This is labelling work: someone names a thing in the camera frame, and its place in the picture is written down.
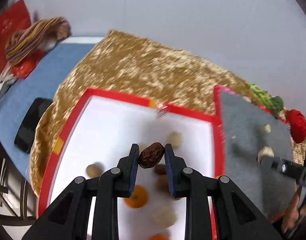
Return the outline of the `person's right hand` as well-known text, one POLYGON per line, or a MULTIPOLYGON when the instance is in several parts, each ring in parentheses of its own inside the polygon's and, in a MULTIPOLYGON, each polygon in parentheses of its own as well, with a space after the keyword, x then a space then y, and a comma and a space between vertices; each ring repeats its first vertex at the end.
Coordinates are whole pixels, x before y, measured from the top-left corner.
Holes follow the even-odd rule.
POLYGON ((288 230, 293 229, 299 216, 306 215, 306 205, 302 206, 302 208, 298 210, 299 199, 299 193, 296 192, 285 211, 281 225, 282 233, 286 233, 288 230))

